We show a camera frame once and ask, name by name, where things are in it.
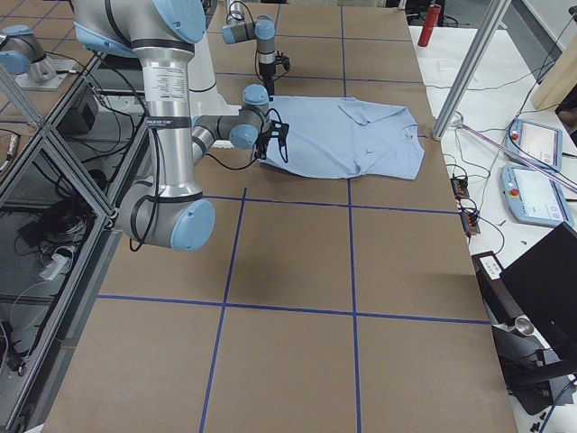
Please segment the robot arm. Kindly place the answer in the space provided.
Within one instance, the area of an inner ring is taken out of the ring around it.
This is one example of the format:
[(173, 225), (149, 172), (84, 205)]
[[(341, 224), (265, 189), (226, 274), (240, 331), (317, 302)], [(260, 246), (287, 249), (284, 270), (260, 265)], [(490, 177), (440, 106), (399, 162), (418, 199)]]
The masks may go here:
[(129, 188), (118, 225), (134, 251), (143, 244), (200, 249), (213, 233), (215, 210), (194, 179), (196, 164), (217, 141), (253, 150), (255, 159), (264, 160), (270, 139), (276, 139), (286, 155), (289, 126), (270, 118), (270, 96), (260, 84), (245, 88), (234, 115), (192, 115), (188, 66), (206, 38), (201, 2), (74, 1), (71, 8), (86, 48), (135, 57), (142, 65), (152, 174)]
[(255, 75), (267, 90), (275, 95), (275, 83), (290, 72), (289, 56), (276, 47), (276, 24), (266, 14), (254, 17), (243, 1), (227, 1), (225, 24), (221, 34), (226, 44), (255, 41)]

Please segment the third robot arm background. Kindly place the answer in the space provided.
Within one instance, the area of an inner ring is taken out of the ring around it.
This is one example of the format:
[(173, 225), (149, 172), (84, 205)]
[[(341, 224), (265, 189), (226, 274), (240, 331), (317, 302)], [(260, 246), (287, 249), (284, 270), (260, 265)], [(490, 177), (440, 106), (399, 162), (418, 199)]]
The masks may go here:
[(23, 89), (54, 90), (64, 79), (32, 29), (24, 24), (1, 30), (1, 65)]

